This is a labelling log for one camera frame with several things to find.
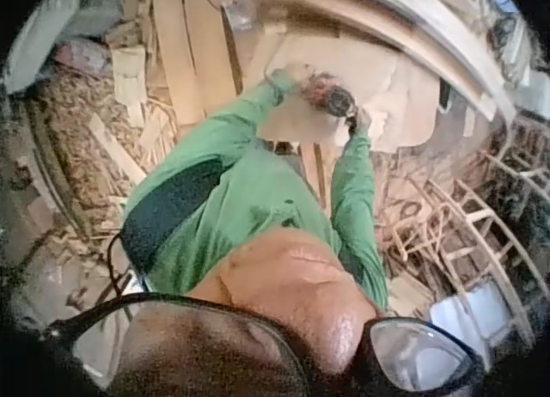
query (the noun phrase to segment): wood scrap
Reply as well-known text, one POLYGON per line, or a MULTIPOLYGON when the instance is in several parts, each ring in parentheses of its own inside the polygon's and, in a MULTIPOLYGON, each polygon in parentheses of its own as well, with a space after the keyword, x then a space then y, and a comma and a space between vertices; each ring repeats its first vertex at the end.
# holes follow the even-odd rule
POLYGON ((130 126, 134 128, 143 128, 145 127, 144 113, 141 108, 141 103, 135 102, 130 106, 127 106, 128 110, 128 122, 130 126))
POLYGON ((96 113, 94 113, 89 122, 89 129, 101 146, 113 158, 114 162, 135 185, 145 179, 145 172, 131 159, 131 156, 128 155, 116 137, 108 131, 96 113))
POLYGON ((119 103, 134 106, 147 101, 145 88, 145 48, 123 47, 112 50, 114 96, 119 103))
POLYGON ((155 107, 147 118, 145 129, 139 137, 139 144, 149 150, 161 136, 164 126, 169 122, 169 116, 161 108, 155 107))
POLYGON ((156 30, 178 129, 204 116, 188 42, 183 0, 153 0, 156 30))
POLYGON ((222 12, 208 0, 184 0, 192 58, 206 114, 236 98, 222 12))

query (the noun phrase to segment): cord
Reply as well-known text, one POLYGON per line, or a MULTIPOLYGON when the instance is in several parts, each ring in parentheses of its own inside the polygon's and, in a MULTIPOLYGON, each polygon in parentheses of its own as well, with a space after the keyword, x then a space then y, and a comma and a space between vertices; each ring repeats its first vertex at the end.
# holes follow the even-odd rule
POLYGON ((120 233, 115 235, 111 240, 111 242, 109 242, 109 245, 107 246, 107 268, 109 270, 109 278, 111 279, 111 285, 113 286, 114 292, 117 297, 121 297, 122 291, 120 290, 120 287, 119 287, 119 281, 122 279, 122 276, 119 276, 118 278, 114 276, 113 256, 111 254, 111 252, 113 251, 114 243, 118 239, 120 239, 120 233))

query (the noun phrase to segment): shirt sleeve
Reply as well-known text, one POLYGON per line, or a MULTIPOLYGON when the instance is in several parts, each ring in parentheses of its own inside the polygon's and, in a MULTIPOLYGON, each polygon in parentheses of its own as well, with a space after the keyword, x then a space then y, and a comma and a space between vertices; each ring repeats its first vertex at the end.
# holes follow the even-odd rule
POLYGON ((295 84, 283 71, 276 72, 269 81, 244 92, 193 128, 136 187, 125 212, 130 212, 149 192, 186 168, 213 158, 218 158, 224 167, 235 164, 257 140, 258 127, 295 84))
POLYGON ((370 140, 355 134, 336 167, 331 184, 332 223, 342 240, 340 260, 378 307, 388 306, 388 288, 374 229, 374 175, 370 140))

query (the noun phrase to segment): green shirt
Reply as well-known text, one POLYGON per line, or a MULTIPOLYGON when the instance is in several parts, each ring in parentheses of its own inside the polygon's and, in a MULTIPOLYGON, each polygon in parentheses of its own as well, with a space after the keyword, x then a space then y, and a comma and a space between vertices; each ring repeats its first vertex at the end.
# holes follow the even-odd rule
POLYGON ((366 296, 386 308, 382 262, 376 251, 370 141, 358 133, 334 169, 329 220, 304 180, 256 137, 258 126, 293 83, 284 74, 242 94, 192 130, 132 193, 129 212, 149 192, 183 169, 217 157, 219 186, 158 249, 145 277, 154 290, 185 294, 233 248, 269 229, 294 227, 327 243, 336 255, 358 261, 366 296))

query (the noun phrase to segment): curved wooden piece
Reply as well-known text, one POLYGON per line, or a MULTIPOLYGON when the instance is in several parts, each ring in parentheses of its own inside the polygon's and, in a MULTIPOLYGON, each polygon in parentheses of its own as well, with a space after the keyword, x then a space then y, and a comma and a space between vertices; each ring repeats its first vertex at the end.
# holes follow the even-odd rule
POLYGON ((495 60, 466 25, 439 0, 379 0, 407 15, 437 40, 494 98, 504 118, 511 122, 516 108, 504 92, 504 78, 495 60))
MULTIPOLYGON (((463 95, 485 118, 492 120, 495 102, 457 58, 429 37, 423 29, 412 25, 382 6, 366 0, 274 0, 298 3, 320 14, 328 15, 363 32, 374 34, 399 47, 409 56, 439 75, 463 95)), ((511 122, 510 110, 501 113, 511 122)))

